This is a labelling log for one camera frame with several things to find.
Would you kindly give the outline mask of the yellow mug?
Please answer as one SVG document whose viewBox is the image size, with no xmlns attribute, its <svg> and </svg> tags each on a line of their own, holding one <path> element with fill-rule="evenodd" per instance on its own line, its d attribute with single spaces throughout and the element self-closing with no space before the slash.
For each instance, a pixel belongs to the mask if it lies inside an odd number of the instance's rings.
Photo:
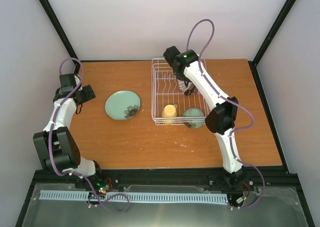
<svg viewBox="0 0 320 227">
<path fill-rule="evenodd" d="M 177 104 L 168 104 L 163 108 L 161 117 L 163 118 L 163 123 L 165 125 L 172 125 L 174 123 L 170 118 L 177 117 L 177 109 Z"/>
</svg>

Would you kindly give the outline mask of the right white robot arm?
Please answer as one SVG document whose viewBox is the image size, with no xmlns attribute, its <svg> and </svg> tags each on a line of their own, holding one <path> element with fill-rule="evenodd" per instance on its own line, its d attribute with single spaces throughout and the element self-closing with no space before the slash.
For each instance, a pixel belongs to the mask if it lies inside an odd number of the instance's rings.
<svg viewBox="0 0 320 227">
<path fill-rule="evenodd" d="M 243 165 L 238 162 L 240 157 L 232 133 L 238 111 L 237 98 L 230 98 L 219 88 L 193 50 L 180 52 L 177 47 L 171 46 L 165 50 L 163 57 L 172 68 L 184 95 L 189 96 L 197 90 L 206 101 L 210 112 L 204 122 L 218 141 L 226 171 L 222 181 L 227 187 L 234 187 L 243 177 Z"/>
</svg>

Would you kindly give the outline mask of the dark striped plate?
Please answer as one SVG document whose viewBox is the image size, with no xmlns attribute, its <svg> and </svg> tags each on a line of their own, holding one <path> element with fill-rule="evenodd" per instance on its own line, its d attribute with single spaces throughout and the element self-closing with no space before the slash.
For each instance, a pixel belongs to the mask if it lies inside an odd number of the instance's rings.
<svg viewBox="0 0 320 227">
<path fill-rule="evenodd" d="M 183 87 L 184 87 L 183 93 L 184 93 L 185 96 L 190 96 L 191 94 L 195 94 L 196 95 L 198 93 L 198 89 L 190 81 L 184 81 L 183 82 Z"/>
</svg>

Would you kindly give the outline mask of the teal ceramic bowl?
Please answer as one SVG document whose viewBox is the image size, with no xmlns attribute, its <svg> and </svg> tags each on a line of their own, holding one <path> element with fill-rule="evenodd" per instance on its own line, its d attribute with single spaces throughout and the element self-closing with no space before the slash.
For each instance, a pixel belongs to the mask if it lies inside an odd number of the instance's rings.
<svg viewBox="0 0 320 227">
<path fill-rule="evenodd" d="M 199 108 L 188 108 L 182 116 L 186 118 L 184 124 L 190 129 L 198 129 L 205 124 L 205 115 Z"/>
</svg>

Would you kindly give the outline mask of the teal flower plate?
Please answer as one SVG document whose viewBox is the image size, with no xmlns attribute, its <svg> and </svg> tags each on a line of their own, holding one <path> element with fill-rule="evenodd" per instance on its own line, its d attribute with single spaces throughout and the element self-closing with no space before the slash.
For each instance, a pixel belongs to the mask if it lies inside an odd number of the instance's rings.
<svg viewBox="0 0 320 227">
<path fill-rule="evenodd" d="M 141 107 L 140 97 L 133 91 L 120 90 L 111 94 L 105 102 L 106 114 L 114 120 L 133 118 Z"/>
</svg>

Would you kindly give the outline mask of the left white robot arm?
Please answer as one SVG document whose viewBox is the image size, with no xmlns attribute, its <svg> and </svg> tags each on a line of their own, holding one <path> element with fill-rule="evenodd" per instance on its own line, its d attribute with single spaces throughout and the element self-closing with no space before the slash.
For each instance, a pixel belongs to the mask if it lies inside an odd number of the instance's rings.
<svg viewBox="0 0 320 227">
<path fill-rule="evenodd" d="M 103 185 L 104 175 L 95 160 L 81 156 L 80 150 L 70 132 L 73 115 L 79 114 L 83 103 L 96 97 L 92 87 L 82 87 L 77 74 L 61 74 L 60 88 L 53 98 L 54 109 L 43 131 L 33 135 L 33 143 L 42 166 L 47 172 L 54 172 L 53 165 L 63 175 L 76 172 L 86 176 L 92 188 Z"/>
</svg>

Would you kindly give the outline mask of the teal bottom bowl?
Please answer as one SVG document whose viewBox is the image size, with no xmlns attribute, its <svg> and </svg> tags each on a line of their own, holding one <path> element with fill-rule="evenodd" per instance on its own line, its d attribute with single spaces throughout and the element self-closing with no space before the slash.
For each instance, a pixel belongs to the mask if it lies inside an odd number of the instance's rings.
<svg viewBox="0 0 320 227">
<path fill-rule="evenodd" d="M 187 80 L 178 80 L 178 87 L 181 92 L 186 92 L 189 88 L 189 82 Z"/>
</svg>

